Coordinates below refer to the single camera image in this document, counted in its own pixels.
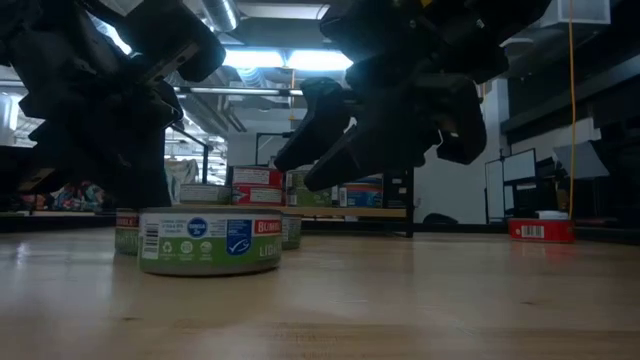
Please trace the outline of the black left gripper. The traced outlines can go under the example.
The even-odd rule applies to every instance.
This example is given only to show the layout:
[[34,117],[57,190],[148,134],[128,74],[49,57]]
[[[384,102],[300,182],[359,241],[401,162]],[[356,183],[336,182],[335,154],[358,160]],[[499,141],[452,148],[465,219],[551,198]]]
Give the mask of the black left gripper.
[[118,19],[126,55],[89,19],[4,19],[1,62],[27,93],[21,110],[41,120],[31,148],[1,150],[1,191],[55,191],[89,180],[123,208],[171,204],[165,129],[184,117],[166,77],[202,81],[225,50],[198,19]]

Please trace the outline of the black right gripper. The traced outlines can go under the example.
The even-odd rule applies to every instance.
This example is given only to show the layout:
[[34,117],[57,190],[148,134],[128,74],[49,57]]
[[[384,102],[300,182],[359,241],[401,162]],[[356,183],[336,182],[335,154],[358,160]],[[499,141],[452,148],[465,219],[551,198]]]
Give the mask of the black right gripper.
[[355,63],[349,85],[361,99],[363,123],[342,136],[350,121],[342,86],[327,77],[300,84],[307,112],[274,165],[293,170],[319,159],[304,178],[309,190],[419,167],[432,147],[438,158],[463,165],[486,148],[476,84],[465,74],[377,57]]

